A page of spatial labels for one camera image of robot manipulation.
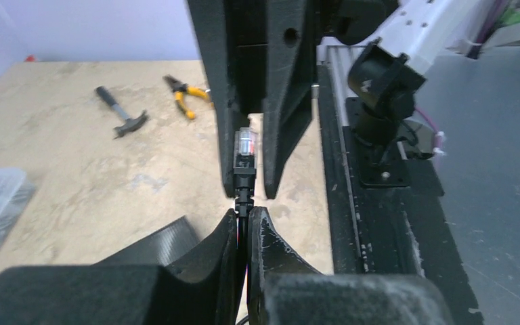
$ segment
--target hammer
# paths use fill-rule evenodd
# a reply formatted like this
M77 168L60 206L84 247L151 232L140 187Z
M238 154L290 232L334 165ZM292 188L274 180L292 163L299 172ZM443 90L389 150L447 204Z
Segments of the hammer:
M114 97L110 95L108 90L106 90L105 87L98 87L96 89L97 95L102 98L102 100L107 103L115 112L118 113L118 115L121 116L121 118L125 121L125 124L120 127L115 127L114 130L116 131L116 138L118 137L124 137L125 134L128 132L134 132L138 129L140 129L144 123L148 120L148 115L146 114L146 110L142 111L142 114L140 114L137 118L131 118L130 115L128 115L125 110L119 105Z

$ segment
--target clear plastic connector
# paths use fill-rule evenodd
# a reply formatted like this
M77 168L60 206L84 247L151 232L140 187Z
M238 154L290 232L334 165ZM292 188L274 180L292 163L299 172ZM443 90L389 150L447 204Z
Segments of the clear plastic connector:
M236 132L234 139L234 167L240 166L239 159L253 159L254 167L256 167L255 156L258 133L252 131L250 127L243 127Z

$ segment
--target hole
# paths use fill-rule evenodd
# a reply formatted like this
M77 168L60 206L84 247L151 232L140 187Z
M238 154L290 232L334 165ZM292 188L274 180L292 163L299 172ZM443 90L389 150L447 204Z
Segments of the hole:
M342 17L340 18L340 22L338 23L338 34L346 35L348 33L349 25L351 24L351 18Z
M293 28L288 28L284 32L284 43L288 47L294 47L298 43L299 38L298 31Z
M176 267L176 266L172 266L171 268L168 269L172 274L174 275L179 275L180 273L182 273L183 269L180 268L180 267Z

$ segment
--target black cable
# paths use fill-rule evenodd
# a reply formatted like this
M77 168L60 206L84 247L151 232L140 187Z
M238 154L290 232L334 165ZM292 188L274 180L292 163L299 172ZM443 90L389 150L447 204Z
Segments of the black cable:
M405 121L402 121L400 124L402 124L408 130L408 132L410 132L412 134L412 136L414 137L413 142L411 142L408 138L406 138L406 142L412 147L417 146L420 143L420 139L418 138L418 134L417 134L416 130L412 129L412 127Z
M236 323L236 325L244 325L250 320L250 317L248 315L244 316L241 320Z
M495 13L495 10L500 9L500 7L502 5L505 5L505 7L503 8L503 10L501 12L498 12L499 15L497 17L492 17L491 15ZM487 43L487 41L489 41L491 36L501 27L502 23L501 23L500 19L507 12L507 10L509 8L510 8L509 1L507 1L505 4L503 4L502 0L497 0L497 2L494 3L490 12L487 14L487 18L485 19L485 21L483 23L482 29L479 31L479 34L477 34L477 37L475 39L475 41L478 43L481 43L481 45L472 46L471 49L469 50L468 54L466 55L466 57L468 57L470 59L474 59L474 60L479 59L479 55L481 54L483 45L485 43ZM495 19L495 21L490 26L489 30L485 30L483 28L485 28L485 25L486 25L486 22L488 21L488 19Z

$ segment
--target black mounting plate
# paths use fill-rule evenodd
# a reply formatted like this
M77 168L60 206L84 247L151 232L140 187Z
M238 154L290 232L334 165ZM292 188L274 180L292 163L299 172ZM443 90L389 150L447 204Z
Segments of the black mounting plate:
M362 101L359 98L346 98L346 112L350 126L355 125L360 111ZM410 186L410 174L405 161L399 153L397 144L392 144L386 152L386 163L382 166L375 166L374 161L378 161L383 152L375 152L355 141L356 150L356 169L360 183L365 188L402 188Z

